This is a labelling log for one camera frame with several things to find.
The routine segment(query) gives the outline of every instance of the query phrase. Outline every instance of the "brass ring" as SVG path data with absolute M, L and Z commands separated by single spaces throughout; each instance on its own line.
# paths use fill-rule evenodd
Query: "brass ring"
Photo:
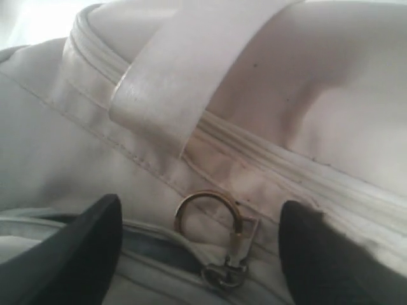
M 191 201 L 198 199 L 198 198 L 203 198 L 203 197 L 210 197 L 215 200 L 220 201 L 223 203 L 223 205 L 229 210 L 233 217 L 233 229 L 234 232 L 239 234 L 242 233 L 243 231 L 243 218 L 239 212 L 239 209 L 237 208 L 237 205 L 235 201 L 232 198 L 227 197 L 224 194 L 215 192 L 215 191 L 199 191 L 196 193 L 193 193 L 189 196 L 187 196 L 184 200 L 182 200 L 181 204 L 179 205 L 177 212 L 176 212 L 176 217 L 174 221 L 174 229 L 184 235 L 183 231 L 183 226 L 182 226 L 182 219 L 183 215 L 185 213 L 185 209 L 188 206 L 188 203 Z

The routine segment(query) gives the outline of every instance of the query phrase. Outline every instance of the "bag strap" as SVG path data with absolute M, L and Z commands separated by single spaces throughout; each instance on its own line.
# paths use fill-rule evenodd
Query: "bag strap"
M 296 1 L 186 1 L 122 77 L 110 118 L 180 155 L 248 42 Z

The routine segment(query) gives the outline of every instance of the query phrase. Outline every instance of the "white leather bag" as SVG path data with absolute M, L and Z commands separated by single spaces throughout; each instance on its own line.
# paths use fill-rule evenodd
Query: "white leather bag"
M 407 276 L 407 6 L 294 2 L 118 1 L 3 50 L 1 209 L 115 193 L 126 219 L 172 229 L 187 195 L 228 193 L 260 220 L 228 301 L 290 304 L 277 231 L 296 200 Z M 227 209 L 191 211 L 186 238 L 222 261 Z

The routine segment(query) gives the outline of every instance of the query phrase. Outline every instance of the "zipper slider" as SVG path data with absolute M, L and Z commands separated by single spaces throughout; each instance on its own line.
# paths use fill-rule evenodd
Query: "zipper slider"
M 222 266 L 208 264 L 201 272 L 202 278 L 208 286 L 228 291 L 241 286 L 247 277 L 247 258 L 258 230 L 259 219 L 243 217 L 237 202 L 229 196 L 215 191 L 200 191 L 189 195 L 179 205 L 174 221 L 174 229 L 177 232 L 184 234 L 182 219 L 188 203 L 203 197 L 220 201 L 233 217 L 233 231 L 230 233 L 228 254 L 224 264 Z

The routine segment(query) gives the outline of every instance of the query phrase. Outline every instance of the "metal clasp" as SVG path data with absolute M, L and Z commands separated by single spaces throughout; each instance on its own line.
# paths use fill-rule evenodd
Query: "metal clasp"
M 218 200 L 229 210 L 233 217 L 233 231 L 230 233 L 230 243 L 224 264 L 204 266 L 201 272 L 202 278 L 209 286 L 221 290 L 239 287 L 247 276 L 247 257 L 259 226 L 259 219 L 242 216 L 238 203 L 225 194 L 200 191 L 189 195 L 179 205 L 174 221 L 174 229 L 177 232 L 184 234 L 182 219 L 188 203 L 203 197 Z

